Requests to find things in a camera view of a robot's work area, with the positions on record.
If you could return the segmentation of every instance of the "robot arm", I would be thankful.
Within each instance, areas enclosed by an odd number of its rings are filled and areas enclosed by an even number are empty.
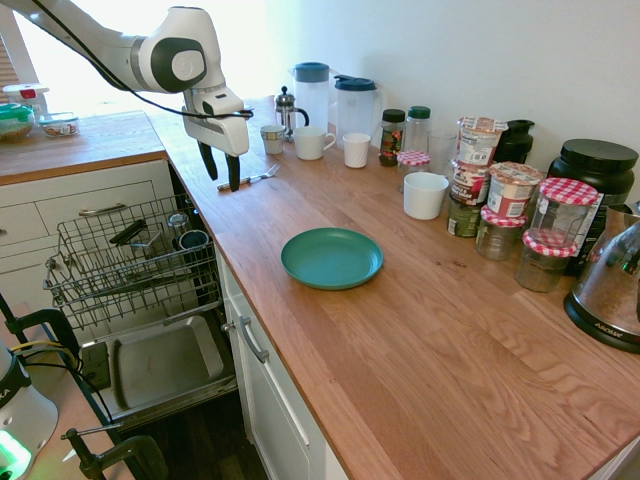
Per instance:
[[[225,83],[211,17],[200,8],[172,7],[149,36],[103,27],[70,0],[0,0],[87,58],[121,90],[182,92],[187,134],[198,141],[207,171],[217,179],[211,147],[226,154],[229,182],[237,190],[238,157],[249,150],[244,103]]]

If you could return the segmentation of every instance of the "open dishwasher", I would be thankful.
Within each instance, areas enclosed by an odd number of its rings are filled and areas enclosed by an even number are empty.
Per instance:
[[[237,388],[216,317],[213,245],[186,194],[118,205],[58,233],[44,288],[81,344],[83,374],[123,429]]]

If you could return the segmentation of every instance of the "dishwasher rack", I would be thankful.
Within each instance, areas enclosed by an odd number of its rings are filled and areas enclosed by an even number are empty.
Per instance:
[[[47,262],[43,284],[72,328],[157,307],[170,322],[220,303],[211,241],[184,249],[179,244],[201,224],[186,194],[85,215],[58,225],[57,253]],[[115,243],[133,227],[139,227],[134,236]]]

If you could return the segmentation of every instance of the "teal plate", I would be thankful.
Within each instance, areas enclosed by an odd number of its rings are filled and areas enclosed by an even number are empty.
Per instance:
[[[300,283],[345,290],[373,277],[384,261],[369,237],[344,228],[317,228],[296,235],[282,249],[282,265]]]

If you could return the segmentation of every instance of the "wooden floor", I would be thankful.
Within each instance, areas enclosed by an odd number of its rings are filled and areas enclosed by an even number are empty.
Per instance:
[[[135,435],[156,440],[169,480],[267,480],[244,432],[238,392],[121,434]]]

